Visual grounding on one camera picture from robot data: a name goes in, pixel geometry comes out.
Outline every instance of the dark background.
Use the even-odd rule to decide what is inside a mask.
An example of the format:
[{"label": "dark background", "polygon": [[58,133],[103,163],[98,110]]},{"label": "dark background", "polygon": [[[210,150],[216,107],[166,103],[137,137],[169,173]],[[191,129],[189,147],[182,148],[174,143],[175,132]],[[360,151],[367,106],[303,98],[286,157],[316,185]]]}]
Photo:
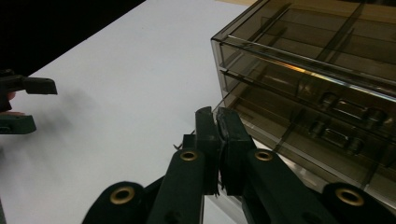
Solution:
[{"label": "dark background", "polygon": [[29,76],[143,0],[0,0],[0,69]]}]

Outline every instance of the smoked plastic drawer organizer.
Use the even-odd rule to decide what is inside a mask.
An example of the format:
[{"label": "smoked plastic drawer organizer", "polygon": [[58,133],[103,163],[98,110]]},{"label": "smoked plastic drawer organizer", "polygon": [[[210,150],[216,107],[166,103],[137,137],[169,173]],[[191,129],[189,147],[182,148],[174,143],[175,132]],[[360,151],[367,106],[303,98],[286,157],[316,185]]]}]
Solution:
[{"label": "smoked plastic drawer organizer", "polygon": [[255,139],[396,208],[396,7],[259,1],[212,46],[223,105]]}]

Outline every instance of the white table surface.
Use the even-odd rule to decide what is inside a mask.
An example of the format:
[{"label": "white table surface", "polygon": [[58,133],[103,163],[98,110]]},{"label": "white table surface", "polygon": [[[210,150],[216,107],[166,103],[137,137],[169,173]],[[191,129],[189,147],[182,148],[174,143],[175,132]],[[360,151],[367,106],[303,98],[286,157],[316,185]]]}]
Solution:
[{"label": "white table surface", "polygon": [[[147,0],[32,77],[59,95],[12,101],[37,131],[0,136],[7,224],[81,223],[107,187],[165,174],[194,112],[221,99],[210,37],[247,7]],[[206,200],[205,223],[233,223]]]}]

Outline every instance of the transparent plastic box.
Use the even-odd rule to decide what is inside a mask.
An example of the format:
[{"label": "transparent plastic box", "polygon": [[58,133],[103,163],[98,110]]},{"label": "transparent plastic box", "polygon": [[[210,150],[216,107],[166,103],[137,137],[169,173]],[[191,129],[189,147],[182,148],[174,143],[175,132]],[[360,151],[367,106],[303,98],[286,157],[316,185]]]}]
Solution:
[{"label": "transparent plastic box", "polygon": [[212,46],[223,103],[253,137],[396,208],[396,7],[259,1]]}]

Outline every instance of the white table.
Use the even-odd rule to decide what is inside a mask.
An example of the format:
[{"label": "white table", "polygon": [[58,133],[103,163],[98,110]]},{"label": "white table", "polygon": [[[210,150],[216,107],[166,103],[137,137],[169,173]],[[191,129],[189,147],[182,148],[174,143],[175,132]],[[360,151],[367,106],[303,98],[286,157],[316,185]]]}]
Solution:
[{"label": "white table", "polygon": [[[165,174],[194,112],[221,99],[210,37],[247,7],[148,0],[32,77],[59,95],[19,92],[37,131],[0,136],[7,224],[80,223],[110,185]],[[206,200],[205,223],[233,223]]]}]

